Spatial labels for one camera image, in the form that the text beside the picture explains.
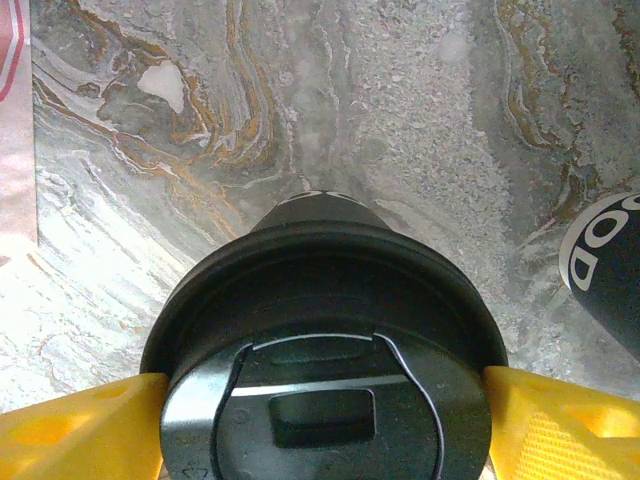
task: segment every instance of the marble floor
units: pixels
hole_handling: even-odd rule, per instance
[[[0,269],[0,411],[137,372],[172,287],[330,188],[477,285],[512,366],[640,400],[562,285],[640,191],[636,0],[39,0],[40,248]]]

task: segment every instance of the marble veining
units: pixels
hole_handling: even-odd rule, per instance
[[[331,188],[478,286],[513,366],[640,399],[562,285],[598,198],[640,190],[635,0],[42,0],[40,248],[0,269],[0,409],[136,373],[172,287]]]

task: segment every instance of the gray marble tile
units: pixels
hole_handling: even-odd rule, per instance
[[[640,190],[634,0],[31,8],[41,244],[0,270],[2,411],[135,374],[181,276],[309,188],[455,262],[513,366],[640,399],[557,268]]]

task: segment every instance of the red and white label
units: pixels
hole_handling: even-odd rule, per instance
[[[11,89],[23,44],[19,0],[0,0],[0,102]]]

